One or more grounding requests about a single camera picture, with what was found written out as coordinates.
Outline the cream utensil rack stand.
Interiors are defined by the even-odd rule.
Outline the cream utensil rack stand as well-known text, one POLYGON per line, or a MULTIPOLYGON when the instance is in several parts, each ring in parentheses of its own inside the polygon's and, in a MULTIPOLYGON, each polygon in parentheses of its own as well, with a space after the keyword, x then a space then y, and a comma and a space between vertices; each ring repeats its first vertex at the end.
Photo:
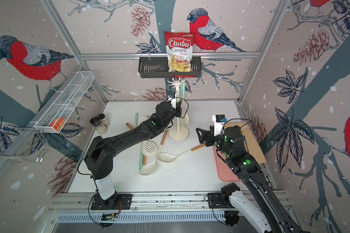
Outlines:
POLYGON ((183 124, 183 121, 188 119, 187 108, 185 113, 183 113, 182 105, 183 103, 187 103, 183 97, 181 97, 181 89, 185 87, 185 84, 180 80, 172 80, 168 81, 171 87, 175 88, 175 91, 170 91, 168 94, 168 102, 171 104, 172 108, 175 110, 175 118, 176 122, 169 129, 169 136, 171 139, 175 141, 183 141, 189 135, 189 130, 186 125, 183 124))

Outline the mint handle cream skimmer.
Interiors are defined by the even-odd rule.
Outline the mint handle cream skimmer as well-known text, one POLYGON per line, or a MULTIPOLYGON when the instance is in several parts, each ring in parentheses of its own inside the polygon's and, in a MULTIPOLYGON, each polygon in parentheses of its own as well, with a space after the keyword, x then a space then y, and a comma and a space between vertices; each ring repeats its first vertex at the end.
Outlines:
POLYGON ((181 81, 181 86, 180 86, 180 97, 181 97, 181 107, 182 107, 182 117, 180 118, 180 122, 182 125, 187 126, 189 124, 189 115, 186 113, 187 111, 187 105, 186 102, 184 101, 185 99, 185 81, 181 81))

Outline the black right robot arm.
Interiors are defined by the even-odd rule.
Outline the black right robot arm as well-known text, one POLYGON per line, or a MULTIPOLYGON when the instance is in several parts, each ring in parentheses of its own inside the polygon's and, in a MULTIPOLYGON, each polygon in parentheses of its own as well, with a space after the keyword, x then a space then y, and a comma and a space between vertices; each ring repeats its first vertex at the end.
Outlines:
POLYGON ((268 185, 258 162, 245 149, 240 127, 228 127, 219 135, 215 135, 213 129, 196 128, 196 132, 201 144, 215 146, 225 155, 225 163, 249 189, 257 205, 253 205, 234 183, 221 188, 225 203, 240 211, 259 233, 303 232, 268 185))

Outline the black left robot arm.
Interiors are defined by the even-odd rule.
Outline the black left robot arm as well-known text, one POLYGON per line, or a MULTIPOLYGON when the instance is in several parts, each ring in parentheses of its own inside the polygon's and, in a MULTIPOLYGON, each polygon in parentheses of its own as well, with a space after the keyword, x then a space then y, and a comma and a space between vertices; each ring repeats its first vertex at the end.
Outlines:
POLYGON ((157 137, 175 117, 181 116, 181 104, 164 101, 156 105, 156 112, 138 127, 113 137, 97 136, 91 141, 84 162, 91 172, 97 193, 105 206, 114 208, 117 204, 117 192, 110 177, 114 157, 138 143, 157 137))

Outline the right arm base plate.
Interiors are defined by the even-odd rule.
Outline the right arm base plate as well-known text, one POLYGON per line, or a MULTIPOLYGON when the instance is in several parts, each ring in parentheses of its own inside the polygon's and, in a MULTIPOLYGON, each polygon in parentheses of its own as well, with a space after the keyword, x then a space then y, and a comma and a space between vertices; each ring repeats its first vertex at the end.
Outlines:
POLYGON ((232 209, 234 208, 221 192, 208 193, 206 200, 210 209, 232 209))

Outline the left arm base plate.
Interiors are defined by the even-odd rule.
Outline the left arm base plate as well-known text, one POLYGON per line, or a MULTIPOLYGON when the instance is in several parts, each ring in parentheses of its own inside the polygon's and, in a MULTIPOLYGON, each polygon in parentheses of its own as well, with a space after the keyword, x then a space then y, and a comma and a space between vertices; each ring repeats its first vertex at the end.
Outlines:
POLYGON ((132 203, 132 194, 114 194, 107 200, 103 200, 99 194, 95 194, 91 202, 91 210, 129 210, 132 203))

